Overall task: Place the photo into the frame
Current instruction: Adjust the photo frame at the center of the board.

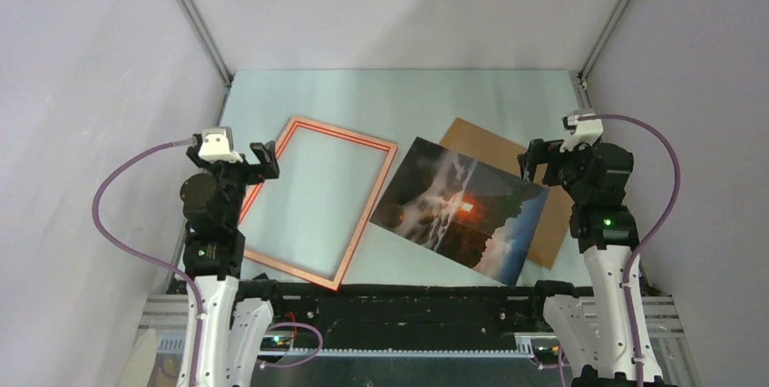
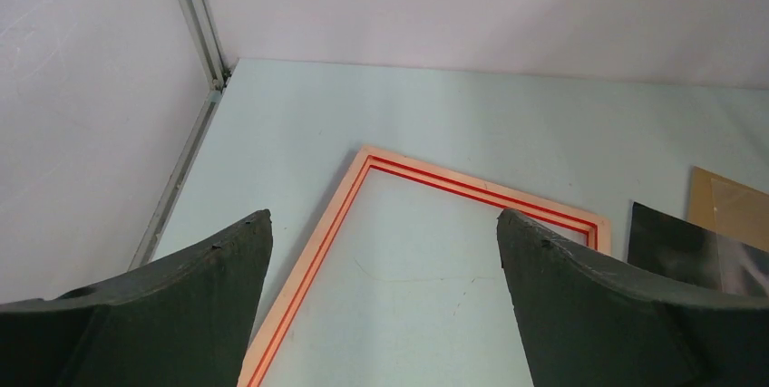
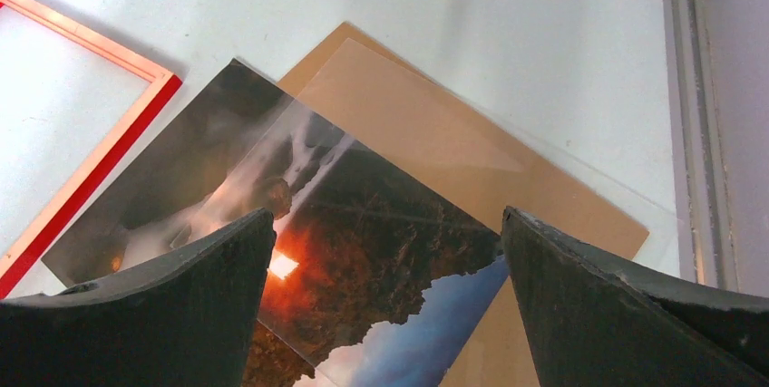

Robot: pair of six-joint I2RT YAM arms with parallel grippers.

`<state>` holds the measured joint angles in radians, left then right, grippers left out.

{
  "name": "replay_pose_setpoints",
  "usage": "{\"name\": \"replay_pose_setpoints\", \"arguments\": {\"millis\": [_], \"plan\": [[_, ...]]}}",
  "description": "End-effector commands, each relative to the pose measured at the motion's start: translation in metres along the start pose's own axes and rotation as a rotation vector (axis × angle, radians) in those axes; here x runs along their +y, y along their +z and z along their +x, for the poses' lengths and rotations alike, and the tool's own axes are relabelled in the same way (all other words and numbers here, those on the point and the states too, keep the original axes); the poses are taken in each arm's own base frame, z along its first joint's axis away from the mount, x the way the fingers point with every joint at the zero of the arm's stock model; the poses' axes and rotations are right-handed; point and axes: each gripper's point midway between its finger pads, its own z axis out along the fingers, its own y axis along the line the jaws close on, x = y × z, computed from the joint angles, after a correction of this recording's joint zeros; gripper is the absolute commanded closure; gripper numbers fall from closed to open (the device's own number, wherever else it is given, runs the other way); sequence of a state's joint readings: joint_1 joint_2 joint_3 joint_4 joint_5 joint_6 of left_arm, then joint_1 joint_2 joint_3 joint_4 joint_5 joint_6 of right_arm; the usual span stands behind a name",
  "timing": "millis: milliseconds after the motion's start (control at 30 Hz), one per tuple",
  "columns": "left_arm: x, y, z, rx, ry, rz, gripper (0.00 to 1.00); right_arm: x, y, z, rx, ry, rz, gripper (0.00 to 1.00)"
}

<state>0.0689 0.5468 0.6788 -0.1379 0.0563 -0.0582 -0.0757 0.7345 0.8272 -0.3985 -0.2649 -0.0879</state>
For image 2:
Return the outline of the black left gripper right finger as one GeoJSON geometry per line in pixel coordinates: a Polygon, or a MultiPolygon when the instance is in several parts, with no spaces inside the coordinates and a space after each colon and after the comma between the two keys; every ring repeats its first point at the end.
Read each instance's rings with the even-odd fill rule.
{"type": "Polygon", "coordinates": [[[765,386],[768,302],[660,276],[517,210],[501,265],[537,386],[765,386]]]}

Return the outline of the sunset photo print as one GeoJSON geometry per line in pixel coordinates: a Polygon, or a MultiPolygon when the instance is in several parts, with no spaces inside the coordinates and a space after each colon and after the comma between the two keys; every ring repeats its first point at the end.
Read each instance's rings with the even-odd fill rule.
{"type": "Polygon", "coordinates": [[[768,296],[766,251],[637,202],[632,205],[627,261],[722,293],[768,296]]]}

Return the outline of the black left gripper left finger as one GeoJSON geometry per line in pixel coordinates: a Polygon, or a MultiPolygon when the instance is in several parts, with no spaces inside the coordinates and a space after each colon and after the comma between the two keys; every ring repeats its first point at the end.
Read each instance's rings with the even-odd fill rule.
{"type": "Polygon", "coordinates": [[[234,386],[273,247],[268,210],[130,272],[1,307],[4,386],[234,386]]]}

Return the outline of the orange wooden picture frame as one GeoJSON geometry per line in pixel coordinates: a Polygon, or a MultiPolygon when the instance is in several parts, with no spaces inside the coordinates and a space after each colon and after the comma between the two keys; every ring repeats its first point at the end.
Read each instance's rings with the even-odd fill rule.
{"type": "Polygon", "coordinates": [[[356,153],[286,283],[258,328],[243,360],[239,386],[259,386],[263,382],[370,169],[378,169],[497,208],[519,210],[531,218],[576,231],[586,237],[588,247],[607,256],[612,254],[611,223],[608,218],[366,145],[356,153]]]}

